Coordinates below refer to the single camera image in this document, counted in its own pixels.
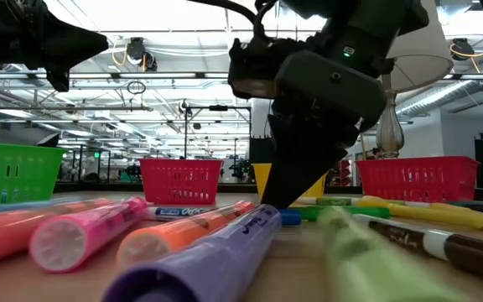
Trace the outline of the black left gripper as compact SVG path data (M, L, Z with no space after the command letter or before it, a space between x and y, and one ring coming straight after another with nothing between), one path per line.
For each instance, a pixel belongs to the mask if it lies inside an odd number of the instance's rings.
M43 0L0 0L0 69L43 68L52 87L68 91L70 69L107 48L105 35L59 20Z

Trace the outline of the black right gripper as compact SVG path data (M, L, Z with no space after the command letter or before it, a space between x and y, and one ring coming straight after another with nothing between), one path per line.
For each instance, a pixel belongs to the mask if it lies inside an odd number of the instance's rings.
M291 54L305 49L294 39L274 39L266 44L253 37L249 43L234 39L228 85L241 99L277 96L275 77ZM351 125L343 122L317 123L303 119L268 117L275 142L262 203L288 208L332 166L346 155L351 145Z

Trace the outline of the green dry-erase marker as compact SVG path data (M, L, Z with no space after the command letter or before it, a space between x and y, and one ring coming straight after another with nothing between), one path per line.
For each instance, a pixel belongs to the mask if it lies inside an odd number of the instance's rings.
M302 220L316 221L318 215L325 210L343 210L351 215L366 215L387 219L391 216L390 210L386 207L373 206L305 206L293 207L299 211Z
M299 197L292 206L354 206L359 199L343 196Z

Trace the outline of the red plastic basket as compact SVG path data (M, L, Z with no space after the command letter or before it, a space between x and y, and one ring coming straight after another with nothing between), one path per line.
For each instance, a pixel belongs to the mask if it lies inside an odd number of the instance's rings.
M216 203L218 159L140 159L146 201L159 205L212 206Z
M479 163L465 156L358 161L365 195L417 202L469 201Z

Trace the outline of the light green highlighter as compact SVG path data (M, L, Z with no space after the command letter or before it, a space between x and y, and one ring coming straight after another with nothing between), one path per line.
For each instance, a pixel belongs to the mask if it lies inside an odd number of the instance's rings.
M317 218L338 302L469 302L340 208Z

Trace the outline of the green plastic basket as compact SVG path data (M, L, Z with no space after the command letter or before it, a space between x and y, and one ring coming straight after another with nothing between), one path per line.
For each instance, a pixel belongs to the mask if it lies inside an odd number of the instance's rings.
M0 143L0 205L49 199L64 153L62 148Z

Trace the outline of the purple highlighter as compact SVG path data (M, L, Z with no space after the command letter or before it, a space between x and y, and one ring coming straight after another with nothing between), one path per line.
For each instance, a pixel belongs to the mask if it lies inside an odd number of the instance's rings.
M101 302L237 302L281 225L279 210L257 206L185 250L128 269Z

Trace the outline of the blue dry-erase marker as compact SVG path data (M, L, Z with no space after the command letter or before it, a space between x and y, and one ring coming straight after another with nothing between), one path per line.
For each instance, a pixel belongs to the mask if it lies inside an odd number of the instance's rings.
M173 221L213 210L213 207L149 206L147 212L143 215L143 219L146 221ZM279 212L284 226L297 226L302 223L300 210L280 210Z

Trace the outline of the black cap fine marker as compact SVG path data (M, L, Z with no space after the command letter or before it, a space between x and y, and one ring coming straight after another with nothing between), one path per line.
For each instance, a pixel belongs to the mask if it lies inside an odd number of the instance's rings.
M483 201L472 200L472 201L448 201L449 205L461 206L464 208L471 209L473 211L483 212Z

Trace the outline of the pink highlighter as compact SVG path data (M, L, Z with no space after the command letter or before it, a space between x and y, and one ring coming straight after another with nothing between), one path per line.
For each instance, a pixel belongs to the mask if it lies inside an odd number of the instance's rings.
M29 241L29 255L43 270L68 273L142 219L148 204L141 197L41 223Z

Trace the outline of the yellow plastic basket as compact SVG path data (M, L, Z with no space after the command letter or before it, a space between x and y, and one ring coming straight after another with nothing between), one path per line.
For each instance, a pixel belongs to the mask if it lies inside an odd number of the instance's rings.
M252 164L253 171L255 174L255 181L257 186L257 193L260 198L262 198L266 184L269 171L271 169L271 164ZM306 190L301 198L321 198L325 191L325 177L324 174L319 180L317 180L308 190Z

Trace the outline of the black background monitor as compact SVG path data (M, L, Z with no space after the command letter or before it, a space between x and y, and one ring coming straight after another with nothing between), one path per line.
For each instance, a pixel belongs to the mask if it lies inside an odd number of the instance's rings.
M270 164L275 155L272 138L251 138L249 143L249 160L252 164Z

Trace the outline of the red storage bin rack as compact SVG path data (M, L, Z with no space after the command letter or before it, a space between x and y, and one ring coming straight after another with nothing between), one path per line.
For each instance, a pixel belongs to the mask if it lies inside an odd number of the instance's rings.
M350 162L348 160L338 162L334 168L330 169L326 181L328 186L350 186L352 183Z

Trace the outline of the white shade table lamp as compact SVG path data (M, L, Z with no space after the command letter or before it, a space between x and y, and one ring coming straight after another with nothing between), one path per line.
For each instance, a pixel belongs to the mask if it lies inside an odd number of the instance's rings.
M381 156L395 159L404 145L403 129L396 114L396 96L414 91L444 78L454 67L435 0L420 0L428 13L428 26L395 39L387 59L392 70L382 75L387 106L377 127Z

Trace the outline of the black background gantry frame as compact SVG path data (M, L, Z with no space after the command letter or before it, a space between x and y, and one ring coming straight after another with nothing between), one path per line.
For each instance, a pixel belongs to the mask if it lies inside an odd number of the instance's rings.
M188 119L188 111L195 109L194 114L192 115L191 119ZM243 116L240 112L240 110L247 110L248 111L248 116L249 118L246 118ZM226 112L229 110L234 110L237 112L242 120L249 125L249 137L251 137L251 130L252 130L252 112L250 107L239 107L239 106L227 106L227 105L209 105L209 106L189 106L186 105L185 112L184 112L184 155L183 157L185 159L188 158L188 125L189 121L193 120L195 117L197 117L201 111L207 110L211 112Z

